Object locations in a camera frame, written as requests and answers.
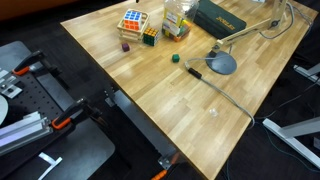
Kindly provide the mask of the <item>white-framed Rubik's cube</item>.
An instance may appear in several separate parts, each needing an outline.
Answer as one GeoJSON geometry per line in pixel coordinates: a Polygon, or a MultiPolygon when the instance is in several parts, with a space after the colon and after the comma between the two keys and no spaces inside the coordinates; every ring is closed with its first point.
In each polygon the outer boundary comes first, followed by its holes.
{"type": "Polygon", "coordinates": [[[128,10],[123,17],[124,27],[131,30],[140,30],[142,27],[142,13],[128,10]]]}

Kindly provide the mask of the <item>green wooden cube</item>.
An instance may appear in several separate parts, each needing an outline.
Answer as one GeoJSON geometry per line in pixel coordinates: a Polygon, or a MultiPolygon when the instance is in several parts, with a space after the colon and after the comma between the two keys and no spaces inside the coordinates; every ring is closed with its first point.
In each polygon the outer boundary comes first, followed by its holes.
{"type": "Polygon", "coordinates": [[[173,63],[178,63],[180,61],[180,56],[179,54],[173,54],[172,55],[172,62],[173,63]]]}

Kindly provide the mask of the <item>black-framed Rubik's cube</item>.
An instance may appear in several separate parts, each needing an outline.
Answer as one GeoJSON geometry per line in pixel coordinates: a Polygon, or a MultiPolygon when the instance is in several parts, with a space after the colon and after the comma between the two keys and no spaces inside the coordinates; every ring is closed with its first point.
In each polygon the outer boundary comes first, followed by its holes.
{"type": "Polygon", "coordinates": [[[159,39],[159,31],[148,27],[143,33],[143,42],[150,46],[155,46],[159,39]]]}

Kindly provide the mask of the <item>purple wooden cube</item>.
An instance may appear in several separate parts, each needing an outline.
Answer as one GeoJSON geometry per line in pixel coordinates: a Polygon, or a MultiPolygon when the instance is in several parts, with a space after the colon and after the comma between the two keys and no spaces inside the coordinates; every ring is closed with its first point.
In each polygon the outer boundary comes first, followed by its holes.
{"type": "Polygon", "coordinates": [[[122,46],[123,52],[128,52],[128,51],[130,51],[130,46],[129,46],[128,43],[122,43],[121,46],[122,46]]]}

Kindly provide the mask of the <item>small wooden slat crate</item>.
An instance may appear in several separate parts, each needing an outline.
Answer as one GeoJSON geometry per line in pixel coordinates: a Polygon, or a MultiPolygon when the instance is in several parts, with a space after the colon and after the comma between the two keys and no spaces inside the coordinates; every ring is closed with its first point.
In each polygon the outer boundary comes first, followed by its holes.
{"type": "Polygon", "coordinates": [[[119,36],[123,39],[128,39],[128,40],[132,40],[132,41],[141,41],[143,38],[144,31],[146,30],[146,28],[149,25],[149,14],[146,12],[135,10],[135,9],[128,9],[128,10],[133,10],[133,11],[137,11],[137,12],[142,13],[142,27],[138,31],[125,28],[124,23],[123,23],[123,17],[125,15],[124,14],[122,19],[120,20],[120,22],[117,25],[119,36]]]}

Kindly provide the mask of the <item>small clear plastic piece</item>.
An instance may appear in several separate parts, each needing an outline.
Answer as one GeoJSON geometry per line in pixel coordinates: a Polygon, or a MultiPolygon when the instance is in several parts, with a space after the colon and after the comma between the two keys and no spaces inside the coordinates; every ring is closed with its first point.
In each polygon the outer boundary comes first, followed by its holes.
{"type": "Polygon", "coordinates": [[[211,114],[212,117],[218,116],[218,111],[215,108],[209,109],[209,113],[211,114]]]}

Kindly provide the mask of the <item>grey round stand base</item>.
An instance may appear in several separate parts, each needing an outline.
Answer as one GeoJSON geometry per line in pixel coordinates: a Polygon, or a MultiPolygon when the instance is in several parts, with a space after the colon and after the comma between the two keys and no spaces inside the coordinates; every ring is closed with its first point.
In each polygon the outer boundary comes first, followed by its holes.
{"type": "Polygon", "coordinates": [[[236,71],[236,60],[228,53],[219,51],[218,53],[210,52],[206,56],[208,67],[219,74],[229,75],[236,71]]]}

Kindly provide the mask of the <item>clear plastic jar with items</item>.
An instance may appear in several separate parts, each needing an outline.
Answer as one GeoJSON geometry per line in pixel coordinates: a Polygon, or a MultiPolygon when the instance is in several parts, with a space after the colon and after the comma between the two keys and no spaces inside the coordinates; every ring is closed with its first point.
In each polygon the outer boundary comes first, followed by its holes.
{"type": "Polygon", "coordinates": [[[175,42],[184,39],[193,26],[199,0],[164,0],[162,33],[175,42]]]}

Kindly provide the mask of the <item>black orange clamp lower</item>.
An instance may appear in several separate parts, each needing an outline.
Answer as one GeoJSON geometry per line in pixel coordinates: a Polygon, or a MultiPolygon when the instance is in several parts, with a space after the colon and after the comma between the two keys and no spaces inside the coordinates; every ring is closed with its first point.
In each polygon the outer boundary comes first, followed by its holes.
{"type": "Polygon", "coordinates": [[[101,111],[89,105],[87,98],[83,97],[70,105],[59,117],[51,121],[51,126],[55,130],[61,130],[70,124],[73,120],[72,116],[82,110],[86,115],[93,118],[101,116],[101,111]]]}

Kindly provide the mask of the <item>black orange clamp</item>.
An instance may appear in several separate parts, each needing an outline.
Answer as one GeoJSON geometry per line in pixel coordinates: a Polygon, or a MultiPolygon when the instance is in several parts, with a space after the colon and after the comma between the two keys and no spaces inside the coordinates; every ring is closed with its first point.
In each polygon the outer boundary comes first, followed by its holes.
{"type": "Polygon", "coordinates": [[[32,52],[30,55],[25,57],[13,70],[12,72],[16,75],[22,76],[30,70],[30,66],[40,62],[54,77],[60,75],[62,71],[54,64],[51,64],[46,55],[41,51],[37,50],[32,52]]]}
{"type": "Polygon", "coordinates": [[[70,124],[73,120],[72,116],[82,110],[86,115],[93,118],[101,116],[101,111],[89,105],[87,98],[83,97],[70,105],[59,117],[51,121],[51,126],[55,130],[61,130],[70,124]]]}

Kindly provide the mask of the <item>dark green zip case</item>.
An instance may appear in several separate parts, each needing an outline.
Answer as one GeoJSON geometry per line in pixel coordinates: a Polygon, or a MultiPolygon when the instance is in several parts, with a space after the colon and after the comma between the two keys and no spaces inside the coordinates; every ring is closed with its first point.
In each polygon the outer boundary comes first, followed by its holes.
{"type": "Polygon", "coordinates": [[[241,30],[247,23],[229,13],[211,0],[200,0],[194,23],[217,39],[223,39],[241,30]]]}

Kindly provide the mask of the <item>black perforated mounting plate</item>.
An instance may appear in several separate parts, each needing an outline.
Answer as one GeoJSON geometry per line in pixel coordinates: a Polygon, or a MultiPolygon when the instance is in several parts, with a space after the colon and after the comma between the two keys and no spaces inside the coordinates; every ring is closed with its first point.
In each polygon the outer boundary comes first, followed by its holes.
{"type": "Polygon", "coordinates": [[[50,73],[34,75],[28,72],[17,76],[1,70],[0,92],[7,103],[0,108],[2,127],[22,120],[33,112],[53,120],[74,102],[50,73]]]}

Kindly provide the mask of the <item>grey metal table frame beam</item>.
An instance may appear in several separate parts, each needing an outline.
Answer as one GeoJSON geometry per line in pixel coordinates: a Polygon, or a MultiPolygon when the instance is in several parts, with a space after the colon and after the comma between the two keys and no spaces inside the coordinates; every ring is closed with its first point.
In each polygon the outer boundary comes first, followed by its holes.
{"type": "Polygon", "coordinates": [[[121,90],[118,90],[105,99],[110,106],[117,105],[131,120],[137,129],[148,139],[148,141],[161,154],[158,163],[169,170],[174,164],[181,162],[180,154],[168,138],[156,127],[156,125],[129,100],[121,90]]]}

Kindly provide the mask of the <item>aluminium extrusion rail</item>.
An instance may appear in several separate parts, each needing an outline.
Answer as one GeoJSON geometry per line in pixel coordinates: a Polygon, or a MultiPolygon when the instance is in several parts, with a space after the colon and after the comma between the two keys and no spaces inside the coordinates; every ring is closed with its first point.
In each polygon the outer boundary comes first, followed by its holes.
{"type": "Polygon", "coordinates": [[[28,114],[11,125],[0,129],[0,156],[28,145],[53,132],[51,121],[38,111],[28,114]]]}

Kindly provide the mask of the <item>white table leg frame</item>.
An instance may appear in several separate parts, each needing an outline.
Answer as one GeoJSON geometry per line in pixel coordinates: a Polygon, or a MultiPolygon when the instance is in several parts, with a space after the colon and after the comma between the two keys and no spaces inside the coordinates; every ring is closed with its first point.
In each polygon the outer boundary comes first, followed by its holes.
{"type": "Polygon", "coordinates": [[[320,157],[297,140],[298,136],[320,132],[320,117],[315,117],[284,127],[280,127],[268,118],[266,118],[262,124],[314,166],[320,168],[320,157]]]}

